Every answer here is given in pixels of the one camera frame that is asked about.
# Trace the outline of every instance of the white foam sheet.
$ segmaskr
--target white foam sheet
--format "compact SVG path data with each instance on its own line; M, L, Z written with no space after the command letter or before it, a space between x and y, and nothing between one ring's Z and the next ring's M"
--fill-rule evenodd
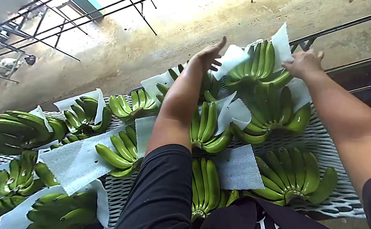
M97 153L95 145L102 144L114 150L110 136L119 136L120 131L125 131L125 127L120 126L106 133L52 149L40 154L40 159L47 164L68 195L71 195L114 169Z
M53 104L59 109L59 111L69 110L73 114L75 114L75 112L71 109L71 105L78 106L75 100L79 99L81 96L88 96L98 101L97 115L95 116L95 123L100 123L102 121L103 108L106 107L107 104L105 103L105 100L104 100L104 94L99 88L97 88L95 91L87 92L87 93L84 93L78 96L74 96L74 97L71 97L65 100L61 100Z
M108 196L107 192L102 186L101 181L94 180L85 187L77 190L79 192L95 190L97 192L97 218L102 226L108 228L109 209L108 209ZM21 204L16 206L12 211L0 217L0 229L26 229L32 222L26 217L28 211L32 210L31 207L34 202L40 197L51 193L66 193L61 185L45 188L31 195Z
M211 159L215 163L221 189L264 189L251 145L226 149Z
M153 127L155 125L157 116L149 116L141 119L135 119L136 126L136 140L137 140L137 157L144 157L152 136Z

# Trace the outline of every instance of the black cloth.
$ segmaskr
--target black cloth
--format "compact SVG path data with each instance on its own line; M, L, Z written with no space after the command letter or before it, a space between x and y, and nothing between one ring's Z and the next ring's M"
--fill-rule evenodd
M191 177L192 160L186 147L170 144L150 152L115 228L191 228ZM371 227L371 180L366 182L363 191L365 213ZM201 228L326 229L289 207L251 197L239 198L229 207L212 211Z

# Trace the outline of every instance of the concrete floor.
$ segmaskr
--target concrete floor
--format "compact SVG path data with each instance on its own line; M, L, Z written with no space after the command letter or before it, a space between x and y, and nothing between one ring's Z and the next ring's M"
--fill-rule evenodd
M106 6L113 1L99 2ZM245 46L258 38L270 38L287 22L292 40L371 14L371 0L188 0L188 5L179 0L154 2L158 9L147 1L144 13L157 36L131 7L97 25L83 26L92 38L78 29L62 34L58 47L81 61L40 43L26 48L27 53L37 56L37 62L23 65L11 76L19 84L0 80L0 112L29 111L37 105L55 110L53 102L95 88L101 88L104 96L127 94L140 86L141 80L186 62L223 34L228 44ZM36 23L28 22L25 30L33 33ZM40 31L59 23L62 19L48 12ZM54 44L55 38L46 41ZM325 50L325 68L369 58L371 21L319 38L312 47ZM368 228L364 220L323 223L330 228Z

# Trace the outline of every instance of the person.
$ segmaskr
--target person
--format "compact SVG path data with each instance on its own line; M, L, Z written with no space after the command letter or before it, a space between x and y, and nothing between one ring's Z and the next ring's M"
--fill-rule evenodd
M146 156L116 224L121 228L191 228L192 160L189 127L203 71L221 66L216 58L226 38L194 55L169 89L153 127ZM361 197L371 228L371 108L329 78L322 52L293 54L283 63L309 88L323 125ZM316 221L261 199L243 197L214 210L201 228L326 228Z

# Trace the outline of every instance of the hand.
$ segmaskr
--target hand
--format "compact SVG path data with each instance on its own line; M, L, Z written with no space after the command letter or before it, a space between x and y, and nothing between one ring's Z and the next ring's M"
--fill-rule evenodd
M307 52L298 52L292 55L294 61L292 63L284 62L282 66L290 72L291 75L304 79L307 76L312 75L315 72L322 71L321 60L324 58L322 51L316 55L314 49L310 49Z
M201 62L204 71L208 71L209 69L218 71L218 69L212 66L212 64L217 66L222 65L215 59L221 58L221 55L219 55L218 53L225 46L225 43L227 43L227 37L223 36L221 42L207 46L205 49L195 54L193 58L196 58Z

